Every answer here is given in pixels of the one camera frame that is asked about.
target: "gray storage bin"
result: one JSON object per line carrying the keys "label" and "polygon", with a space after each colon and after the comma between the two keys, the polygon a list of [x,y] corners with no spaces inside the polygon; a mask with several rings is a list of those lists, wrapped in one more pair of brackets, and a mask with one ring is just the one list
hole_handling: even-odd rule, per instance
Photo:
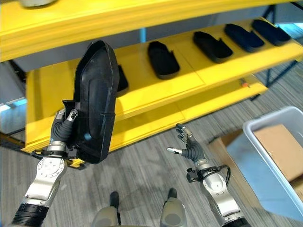
{"label": "gray storage bin", "polygon": [[227,151],[264,209],[303,221],[303,202],[253,134],[277,124],[283,124],[303,147],[303,112],[289,106],[244,123],[244,134],[236,138]]}

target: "gray carpet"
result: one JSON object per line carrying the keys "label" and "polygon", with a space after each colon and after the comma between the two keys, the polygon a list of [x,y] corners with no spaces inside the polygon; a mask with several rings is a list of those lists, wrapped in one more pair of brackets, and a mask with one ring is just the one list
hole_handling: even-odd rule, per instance
{"label": "gray carpet", "polygon": [[[273,76],[286,66],[275,67]],[[265,72],[257,76],[265,80]],[[240,102],[191,121],[187,126],[198,141],[205,144],[213,137],[241,128],[247,120],[286,105],[303,110],[302,63],[254,102]],[[199,184],[189,184],[186,180],[186,169],[192,167],[192,163],[166,152],[167,146],[182,146],[174,130],[112,152],[100,165],[89,165],[82,171],[69,168],[44,226],[88,227],[96,212],[108,205],[109,194],[117,190],[121,198],[122,224],[158,227],[167,192],[170,187],[175,187],[186,207],[189,227],[218,227]],[[212,159],[212,154],[204,147],[206,155]],[[2,223],[7,224],[34,179],[38,160],[6,148],[0,148],[0,151]],[[237,186],[231,182],[229,188],[253,227],[303,227],[303,223],[249,205],[243,206]]]}

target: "yellow shelf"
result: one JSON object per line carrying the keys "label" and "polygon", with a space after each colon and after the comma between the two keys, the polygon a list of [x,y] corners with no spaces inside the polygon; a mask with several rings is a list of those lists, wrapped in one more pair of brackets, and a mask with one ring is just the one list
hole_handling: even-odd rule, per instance
{"label": "yellow shelf", "polygon": [[229,10],[289,0],[57,0],[24,8],[1,1],[1,59],[106,35]]}
{"label": "yellow shelf", "polygon": [[[249,29],[251,20],[236,24]],[[233,56],[222,64],[211,62],[193,45],[193,32],[159,39],[170,50],[174,50],[180,64],[180,72],[170,80],[160,80],[154,75],[147,57],[148,44],[137,44],[115,50],[117,60],[122,64],[129,82],[128,92],[116,100],[116,124],[120,121],[125,123],[129,118],[150,113],[162,106],[167,108],[180,99],[193,97],[252,72],[303,56],[303,47],[294,40],[281,47],[265,42],[264,48],[259,52],[247,53],[225,36],[222,32],[223,26],[201,30],[211,33],[216,38],[222,37],[233,49]],[[78,62],[79,59],[75,59],[29,72],[25,150],[41,148],[41,141],[47,145],[53,116],[57,110],[63,108],[61,100],[72,99],[74,72]]]}
{"label": "yellow shelf", "polygon": [[[236,80],[172,104],[115,122],[110,151],[172,128],[178,122],[190,121],[266,91],[267,88],[254,76],[251,75],[245,79],[250,87],[241,87],[240,82]],[[23,151],[31,152],[48,145],[52,121],[53,117],[43,119],[35,124],[36,127],[39,127],[35,130],[40,132],[40,138],[30,143],[26,142]],[[28,130],[34,130],[31,124],[27,124],[27,135],[30,133]]]}

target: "cardboard box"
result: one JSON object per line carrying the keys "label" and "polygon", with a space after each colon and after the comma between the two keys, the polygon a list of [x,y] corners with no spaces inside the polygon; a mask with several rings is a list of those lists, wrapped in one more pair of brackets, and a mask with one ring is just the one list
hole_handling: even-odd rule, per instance
{"label": "cardboard box", "polygon": [[282,125],[254,132],[285,178],[303,201],[303,148]]}

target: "black cable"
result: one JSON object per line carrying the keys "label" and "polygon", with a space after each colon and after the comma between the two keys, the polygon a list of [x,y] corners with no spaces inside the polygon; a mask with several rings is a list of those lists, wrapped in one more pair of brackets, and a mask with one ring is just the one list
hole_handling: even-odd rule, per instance
{"label": "black cable", "polygon": [[213,167],[209,167],[207,169],[200,170],[198,172],[198,176],[199,176],[198,181],[201,182],[201,181],[205,180],[207,177],[209,177],[213,174],[219,173],[224,168],[227,168],[225,182],[226,182],[226,186],[228,186],[229,180],[231,178],[231,169],[229,168],[228,165],[222,165],[222,166],[219,166],[219,167],[213,166]]}

